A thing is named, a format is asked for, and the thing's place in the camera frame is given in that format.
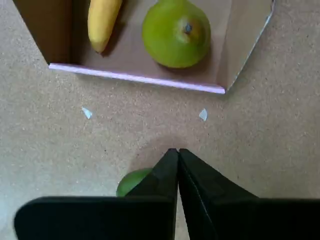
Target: banana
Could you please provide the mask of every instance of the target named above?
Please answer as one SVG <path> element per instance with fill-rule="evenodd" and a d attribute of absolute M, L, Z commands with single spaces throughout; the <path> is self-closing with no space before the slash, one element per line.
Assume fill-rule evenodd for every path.
<path fill-rule="evenodd" d="M 112 34 L 122 0 L 91 0 L 88 35 L 93 49 L 102 53 Z"/>

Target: cardboard box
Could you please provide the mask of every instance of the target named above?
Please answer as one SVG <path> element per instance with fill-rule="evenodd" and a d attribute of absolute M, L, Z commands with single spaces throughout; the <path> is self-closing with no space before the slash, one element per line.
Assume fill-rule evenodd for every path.
<path fill-rule="evenodd" d="M 275 0 L 191 0 L 209 18 L 211 50 L 193 67 L 168 69 L 152 60 L 141 37 L 156 0 L 123 0 L 104 57 L 88 39 L 90 0 L 14 2 L 51 69 L 218 94 L 237 79 L 275 6 Z"/>

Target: cardboard flap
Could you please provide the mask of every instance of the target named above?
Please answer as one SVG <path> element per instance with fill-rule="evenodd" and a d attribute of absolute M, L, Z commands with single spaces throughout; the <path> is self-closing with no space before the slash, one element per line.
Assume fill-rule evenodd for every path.
<path fill-rule="evenodd" d="M 47 63 L 68 63 L 71 0 L 13 0 Z"/>
<path fill-rule="evenodd" d="M 234 0 L 222 50 L 218 83 L 229 89 L 273 13 L 275 0 Z"/>

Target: beige carpet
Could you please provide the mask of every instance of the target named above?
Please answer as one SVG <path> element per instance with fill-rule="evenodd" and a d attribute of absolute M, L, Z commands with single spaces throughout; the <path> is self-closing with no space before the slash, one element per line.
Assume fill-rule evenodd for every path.
<path fill-rule="evenodd" d="M 0 239 L 15 239 L 26 201 L 113 195 L 167 148 L 190 149 L 260 197 L 320 197 L 319 71 L 319 0 L 277 1 L 225 96 L 51 71 L 0 0 Z M 188 239 L 180 204 L 176 239 Z"/>

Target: green fruit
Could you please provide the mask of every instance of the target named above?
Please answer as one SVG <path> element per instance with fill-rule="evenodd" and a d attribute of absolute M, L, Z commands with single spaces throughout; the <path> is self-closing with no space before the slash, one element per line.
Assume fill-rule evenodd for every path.
<path fill-rule="evenodd" d="M 120 181 L 118 188 L 116 189 L 117 197 L 124 197 L 127 195 L 132 189 L 135 188 L 141 181 L 151 173 L 152 168 L 144 168 L 140 170 L 136 170 L 128 173 L 122 180 Z"/>
<path fill-rule="evenodd" d="M 147 52 L 159 64 L 186 68 L 207 54 L 210 23 L 188 0 L 159 0 L 145 16 L 142 38 Z"/>

